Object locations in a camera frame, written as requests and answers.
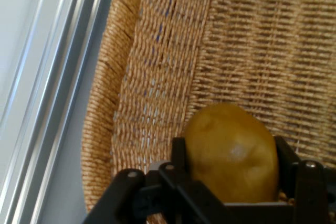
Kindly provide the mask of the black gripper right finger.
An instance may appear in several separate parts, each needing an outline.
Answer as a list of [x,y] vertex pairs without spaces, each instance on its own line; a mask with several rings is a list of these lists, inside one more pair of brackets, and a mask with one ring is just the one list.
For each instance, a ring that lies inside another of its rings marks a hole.
[[328,193],[324,167],[302,160],[280,136],[275,137],[280,188],[294,200],[293,223],[328,223]]

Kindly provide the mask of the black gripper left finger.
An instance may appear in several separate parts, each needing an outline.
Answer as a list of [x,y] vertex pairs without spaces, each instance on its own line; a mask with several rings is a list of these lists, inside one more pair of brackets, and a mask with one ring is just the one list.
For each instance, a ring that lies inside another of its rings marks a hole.
[[186,172],[182,137],[173,139],[171,160],[158,169],[118,172],[84,223],[145,223],[154,214],[166,223],[226,223],[224,205]]

